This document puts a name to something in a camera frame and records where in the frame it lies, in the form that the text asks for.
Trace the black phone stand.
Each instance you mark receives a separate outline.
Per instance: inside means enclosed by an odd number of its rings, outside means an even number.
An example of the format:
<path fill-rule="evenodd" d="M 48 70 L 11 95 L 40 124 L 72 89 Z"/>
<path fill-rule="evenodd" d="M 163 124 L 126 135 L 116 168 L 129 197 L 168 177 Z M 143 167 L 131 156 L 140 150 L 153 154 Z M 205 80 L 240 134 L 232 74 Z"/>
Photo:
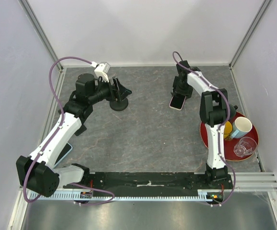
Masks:
<path fill-rule="evenodd" d="M 129 101 L 127 97 L 120 103 L 115 102 L 115 99 L 113 99 L 109 102 L 109 105 L 110 108 L 114 111 L 123 111 L 128 107 Z"/>

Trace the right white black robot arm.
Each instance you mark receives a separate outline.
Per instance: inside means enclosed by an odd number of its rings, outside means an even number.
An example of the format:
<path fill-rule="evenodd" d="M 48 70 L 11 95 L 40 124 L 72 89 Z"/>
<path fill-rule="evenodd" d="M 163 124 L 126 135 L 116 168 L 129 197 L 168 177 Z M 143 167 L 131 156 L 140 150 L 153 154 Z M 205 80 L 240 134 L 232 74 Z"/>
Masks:
<path fill-rule="evenodd" d="M 224 129 L 226 122 L 234 117 L 236 112 L 228 102 L 226 89 L 220 89 L 210 83 L 199 68 L 190 67 L 186 60 L 178 62 L 176 67 L 178 75 L 173 81 L 169 107 L 180 111 L 194 90 L 199 94 L 199 116 L 206 128 L 208 141 L 204 183 L 213 189 L 228 178 L 228 166 L 224 156 Z"/>

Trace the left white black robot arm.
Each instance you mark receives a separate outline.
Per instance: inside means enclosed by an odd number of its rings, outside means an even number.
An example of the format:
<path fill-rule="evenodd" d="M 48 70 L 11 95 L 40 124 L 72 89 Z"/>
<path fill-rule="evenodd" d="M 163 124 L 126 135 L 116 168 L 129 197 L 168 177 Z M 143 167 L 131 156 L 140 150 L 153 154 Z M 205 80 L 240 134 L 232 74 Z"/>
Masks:
<path fill-rule="evenodd" d="M 73 163 L 55 169 L 57 159 L 73 135 L 86 131 L 84 123 L 94 104 L 106 100 L 112 110 L 122 111 L 129 104 L 128 95 L 132 94 L 116 77 L 105 82 L 103 77 L 95 78 L 88 73 L 79 75 L 75 87 L 48 136 L 29 156 L 20 156 L 16 161 L 20 185 L 41 196 L 50 197 L 58 188 L 71 183 L 79 188 L 89 185 L 87 167 Z"/>

